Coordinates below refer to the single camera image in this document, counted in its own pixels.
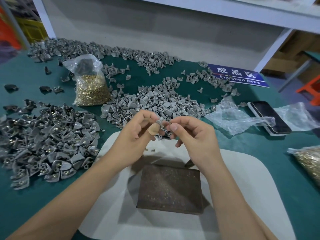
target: green mat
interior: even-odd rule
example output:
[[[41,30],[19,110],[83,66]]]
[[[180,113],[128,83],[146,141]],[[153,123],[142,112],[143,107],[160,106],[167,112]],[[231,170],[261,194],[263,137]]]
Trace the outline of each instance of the green mat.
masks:
[[[186,74],[196,70],[203,70],[197,63],[182,61],[176,62],[173,66],[160,69],[160,74],[148,76],[146,69],[138,67],[135,61],[111,56],[107,56],[102,61],[108,65],[114,63],[117,68],[126,68],[129,65],[130,71],[125,74],[119,74],[114,78],[118,83],[124,83],[124,93],[130,94],[137,93],[138,86],[158,85],[162,83],[162,79],[166,76],[174,78],[183,76],[181,75],[183,70],[186,70]],[[52,71],[51,75],[45,74],[45,66]],[[71,80],[63,83],[60,80],[60,77],[65,77],[67,74],[68,70],[66,68],[58,66],[56,57],[48,63],[34,63],[32,59],[26,57],[25,53],[22,53],[0,66],[1,83],[3,85],[15,84],[19,87],[19,91],[11,94],[1,88],[1,106],[15,104],[22,107],[24,106],[24,99],[36,102],[42,101],[54,105],[62,105],[62,103],[72,105],[76,95],[74,92],[75,82]],[[132,76],[129,81],[126,81],[127,74]],[[43,95],[39,90],[39,86],[61,86],[65,92],[59,94],[52,92]],[[202,94],[197,92],[201,87],[203,87]],[[274,108],[286,105],[283,98],[274,88],[262,88],[239,83],[234,87],[238,88],[238,91],[242,93],[241,96],[234,98],[237,104],[264,100]],[[193,85],[186,83],[185,78],[180,82],[180,87],[176,91],[182,96],[190,94],[193,100],[206,104],[206,108],[212,105],[210,98],[219,98],[219,101],[221,101],[221,95],[225,94],[221,89],[215,89],[210,86],[208,82],[199,81]],[[105,129],[104,133],[100,132],[99,148],[102,147],[111,134],[119,131],[114,125],[100,118],[101,106],[78,107],[76,109],[89,110],[94,113],[97,116],[100,127]],[[248,108],[242,109],[253,117]],[[297,239],[313,240],[316,236],[320,236],[320,228],[318,227],[320,225],[319,191],[293,158],[286,154],[288,148],[299,149],[306,146],[319,145],[319,139],[312,132],[294,132],[286,137],[271,137],[264,129],[251,127],[245,133],[231,136],[221,128],[215,127],[215,129],[220,148],[252,155],[267,167],[277,185]],[[14,191],[10,188],[11,172],[0,169],[0,205],[2,206],[0,209],[2,219],[0,239],[6,238],[26,222],[33,214],[80,177],[81,174],[81,172],[78,172],[72,178],[53,184],[45,182],[42,178],[31,178],[31,186],[28,189]],[[77,232],[74,239],[87,238]]]

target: dark brown rectangular block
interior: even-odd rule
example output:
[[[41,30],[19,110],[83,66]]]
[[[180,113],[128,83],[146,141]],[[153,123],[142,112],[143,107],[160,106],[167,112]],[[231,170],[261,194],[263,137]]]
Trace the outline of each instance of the dark brown rectangular block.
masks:
[[[142,169],[137,208],[203,213],[200,171],[147,164]]]

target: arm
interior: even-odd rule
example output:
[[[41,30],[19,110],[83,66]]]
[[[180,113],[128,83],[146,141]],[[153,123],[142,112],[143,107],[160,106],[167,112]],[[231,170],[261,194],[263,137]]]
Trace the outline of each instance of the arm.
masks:
[[[150,111],[137,113],[98,162],[7,240],[71,239],[110,180],[137,161],[149,141],[155,140],[146,129],[157,119]]]
[[[193,163],[206,177],[219,230],[224,240],[276,240],[244,199],[222,160],[214,128],[193,117],[176,117],[166,123],[176,147],[185,144]]]

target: plastic bag of brass screws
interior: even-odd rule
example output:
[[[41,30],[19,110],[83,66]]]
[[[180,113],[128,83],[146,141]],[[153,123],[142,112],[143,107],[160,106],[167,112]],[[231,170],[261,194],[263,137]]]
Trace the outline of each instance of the plastic bag of brass screws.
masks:
[[[289,148],[288,153],[294,155],[320,188],[320,145],[304,147],[300,150]]]
[[[63,63],[74,73],[77,88],[74,105],[102,105],[111,100],[106,79],[101,69],[102,62],[94,55],[81,55]]]

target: hand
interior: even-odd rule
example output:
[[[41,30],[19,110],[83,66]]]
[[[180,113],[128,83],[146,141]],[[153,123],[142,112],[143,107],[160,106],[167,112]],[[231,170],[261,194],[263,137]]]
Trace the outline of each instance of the hand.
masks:
[[[173,133],[171,139],[179,137],[176,147],[182,144],[186,146],[190,159],[202,174],[205,175],[206,169],[215,162],[223,163],[218,140],[211,125],[189,116],[176,117],[170,120],[170,123],[163,122],[163,125]]]
[[[148,110],[140,110],[122,129],[106,153],[106,159],[112,160],[118,171],[136,162],[142,156],[150,140],[155,140],[155,137],[148,132],[148,128],[158,119],[157,114]],[[165,132],[159,130],[159,134],[164,135]]]

